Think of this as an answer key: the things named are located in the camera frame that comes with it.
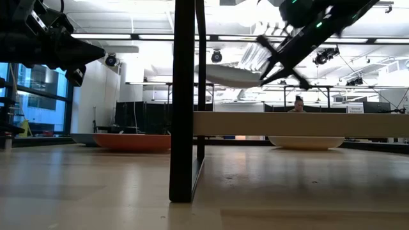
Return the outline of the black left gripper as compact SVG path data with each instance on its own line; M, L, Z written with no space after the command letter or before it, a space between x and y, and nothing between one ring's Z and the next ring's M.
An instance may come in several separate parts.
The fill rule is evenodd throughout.
M14 63L75 70L105 56L103 48L72 36L65 0L58 1L60 8L55 10L44 0L12 0Z

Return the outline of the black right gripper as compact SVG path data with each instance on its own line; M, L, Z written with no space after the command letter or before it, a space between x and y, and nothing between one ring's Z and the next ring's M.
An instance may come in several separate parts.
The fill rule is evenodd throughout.
M298 81L299 88L311 89L309 82L295 71L294 67L323 43L321 33L315 34L313 30L309 29L306 32L300 31L279 50L274 49L264 35L259 35L256 41L271 53L262 67L261 86L293 75Z

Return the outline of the light grey plate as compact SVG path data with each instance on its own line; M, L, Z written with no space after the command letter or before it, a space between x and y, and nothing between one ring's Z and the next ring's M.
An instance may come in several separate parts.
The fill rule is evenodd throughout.
M205 69L206 80L222 86L247 89L258 87L262 83L260 74L241 68L206 64Z

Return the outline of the cream white plate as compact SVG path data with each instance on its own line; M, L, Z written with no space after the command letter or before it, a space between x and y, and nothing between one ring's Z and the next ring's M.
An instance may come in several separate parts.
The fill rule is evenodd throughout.
M328 150L342 145L344 137L269 136L268 140L273 145L287 150Z

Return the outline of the blue plate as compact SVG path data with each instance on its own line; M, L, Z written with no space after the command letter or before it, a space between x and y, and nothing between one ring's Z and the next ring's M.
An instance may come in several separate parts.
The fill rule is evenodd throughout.
M71 133L70 137L77 143L83 144L86 147L98 147L98 144L95 142L92 133L78 134Z

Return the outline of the orange red plate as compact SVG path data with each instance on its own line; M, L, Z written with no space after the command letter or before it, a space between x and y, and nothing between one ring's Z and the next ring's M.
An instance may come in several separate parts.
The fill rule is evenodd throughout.
M170 135L93 134L93 140L102 148L118 151L167 151L171 148Z

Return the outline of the wooden shelf with black legs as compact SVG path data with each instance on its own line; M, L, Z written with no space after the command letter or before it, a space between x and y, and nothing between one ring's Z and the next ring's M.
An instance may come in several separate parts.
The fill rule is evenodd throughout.
M175 1L173 105L191 109L192 129L171 134L169 199L194 199L205 157L206 135L285 137L409 137L409 114L208 112L205 110L204 0Z

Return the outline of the person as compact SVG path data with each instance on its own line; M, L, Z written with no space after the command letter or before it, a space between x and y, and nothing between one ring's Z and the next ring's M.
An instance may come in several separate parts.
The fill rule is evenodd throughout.
M301 96L296 96L294 102L294 108L289 112L305 112L304 110L304 101Z

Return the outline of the black room partition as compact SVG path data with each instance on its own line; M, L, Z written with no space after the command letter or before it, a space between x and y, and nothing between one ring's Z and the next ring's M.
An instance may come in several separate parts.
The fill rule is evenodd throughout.
M191 109L179 108L173 103L118 102L112 125L112 132L123 134L170 135L190 132L192 112L198 111L198 104Z

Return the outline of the white sign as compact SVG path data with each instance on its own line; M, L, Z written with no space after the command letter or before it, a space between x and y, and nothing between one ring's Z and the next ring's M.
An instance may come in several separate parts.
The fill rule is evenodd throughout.
M363 103L348 103L346 104L346 112L354 114L363 114L364 105Z

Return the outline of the yellow floor sign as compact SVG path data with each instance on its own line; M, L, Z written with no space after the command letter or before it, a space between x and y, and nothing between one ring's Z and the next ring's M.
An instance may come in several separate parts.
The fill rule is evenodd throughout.
M31 137L32 132L29 126L29 120L25 119L20 123L21 129L23 129L23 132L19 134L19 137Z

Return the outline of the black monitor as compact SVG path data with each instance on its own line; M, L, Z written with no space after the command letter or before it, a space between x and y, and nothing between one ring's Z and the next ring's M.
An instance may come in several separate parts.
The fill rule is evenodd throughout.
M363 102L365 113L389 113L390 103L387 102Z

